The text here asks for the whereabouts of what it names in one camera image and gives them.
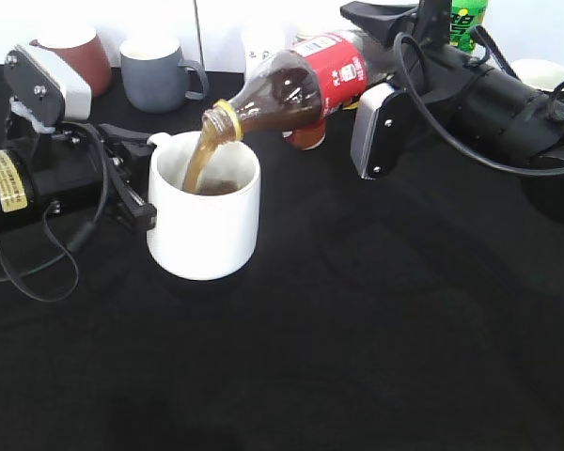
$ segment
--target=pouring liquid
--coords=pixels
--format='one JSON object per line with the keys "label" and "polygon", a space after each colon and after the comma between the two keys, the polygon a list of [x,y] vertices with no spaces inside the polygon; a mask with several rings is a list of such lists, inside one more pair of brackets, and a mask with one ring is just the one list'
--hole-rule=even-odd
{"label": "pouring liquid", "polygon": [[238,191],[238,183],[231,180],[201,180],[200,175],[217,148],[226,142],[225,136],[217,131],[212,122],[203,122],[195,151],[188,163],[186,176],[181,188],[184,192],[198,195],[223,195]]}

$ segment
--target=yellow warning label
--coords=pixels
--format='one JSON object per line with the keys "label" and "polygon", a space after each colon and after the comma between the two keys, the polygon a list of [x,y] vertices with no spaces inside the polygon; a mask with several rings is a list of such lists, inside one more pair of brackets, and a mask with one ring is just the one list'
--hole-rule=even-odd
{"label": "yellow warning label", "polygon": [[27,207],[27,195],[19,172],[4,150],[0,150],[0,202],[4,213]]}

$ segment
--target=green bottle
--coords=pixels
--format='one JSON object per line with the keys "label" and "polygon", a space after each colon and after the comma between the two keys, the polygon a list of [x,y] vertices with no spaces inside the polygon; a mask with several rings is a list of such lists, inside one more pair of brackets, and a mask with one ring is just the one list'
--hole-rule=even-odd
{"label": "green bottle", "polygon": [[471,54],[477,46],[470,29],[481,25],[489,0],[453,0],[451,9],[451,45]]}

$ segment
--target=red bottle label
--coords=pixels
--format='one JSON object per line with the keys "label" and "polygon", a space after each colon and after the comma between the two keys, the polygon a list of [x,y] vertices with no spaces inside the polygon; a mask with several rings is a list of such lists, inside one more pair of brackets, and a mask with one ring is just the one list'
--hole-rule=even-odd
{"label": "red bottle label", "polygon": [[291,48],[318,75],[321,117],[334,113],[344,101],[362,94],[368,85],[366,61],[357,47],[333,33],[325,33]]}

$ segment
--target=yellow bottle neck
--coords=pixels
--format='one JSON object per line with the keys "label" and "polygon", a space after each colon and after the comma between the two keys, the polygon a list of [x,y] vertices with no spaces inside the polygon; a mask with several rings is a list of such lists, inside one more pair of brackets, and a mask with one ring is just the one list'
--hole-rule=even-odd
{"label": "yellow bottle neck", "polygon": [[215,103],[213,108],[218,108],[220,111],[223,111],[227,119],[231,122],[232,126],[234,127],[235,133],[235,141],[241,141],[243,139],[243,127],[241,125],[241,121],[238,119],[238,115],[236,114],[236,110],[234,107],[229,103],[229,101],[220,100]]}

